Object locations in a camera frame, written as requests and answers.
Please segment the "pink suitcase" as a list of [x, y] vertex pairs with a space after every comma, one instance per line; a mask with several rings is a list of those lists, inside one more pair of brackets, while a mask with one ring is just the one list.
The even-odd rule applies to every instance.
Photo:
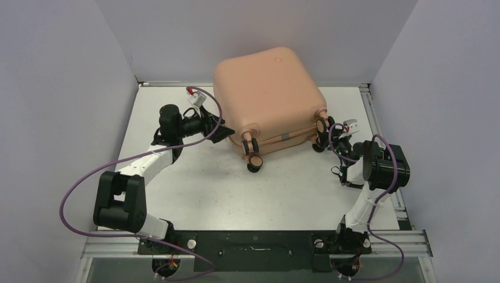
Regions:
[[213, 93], [222, 108], [230, 141], [247, 169], [258, 172], [266, 154], [306, 141], [325, 150], [334, 123], [327, 102], [298, 55], [290, 48], [221, 61], [213, 73]]

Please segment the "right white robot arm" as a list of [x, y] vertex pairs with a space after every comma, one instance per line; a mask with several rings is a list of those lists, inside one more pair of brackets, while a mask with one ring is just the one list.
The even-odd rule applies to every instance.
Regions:
[[401, 146], [376, 137], [362, 144], [363, 153], [354, 164], [341, 168], [341, 184], [361, 190], [354, 206], [343, 216], [333, 236], [338, 253], [353, 254], [370, 249], [369, 232], [378, 210], [410, 179], [410, 166]]

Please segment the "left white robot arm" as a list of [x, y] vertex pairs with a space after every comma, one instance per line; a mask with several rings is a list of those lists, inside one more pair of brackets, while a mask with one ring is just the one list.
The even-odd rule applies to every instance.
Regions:
[[183, 139], [199, 133], [212, 143], [218, 143], [235, 131], [204, 107], [199, 113], [184, 117], [178, 106], [163, 106], [159, 110], [159, 128], [148, 148], [149, 154], [116, 172], [101, 174], [94, 205], [94, 223], [152, 238], [154, 248], [162, 254], [173, 251], [176, 238], [169, 233], [173, 224], [147, 212], [146, 186], [163, 169], [177, 161], [184, 147]]

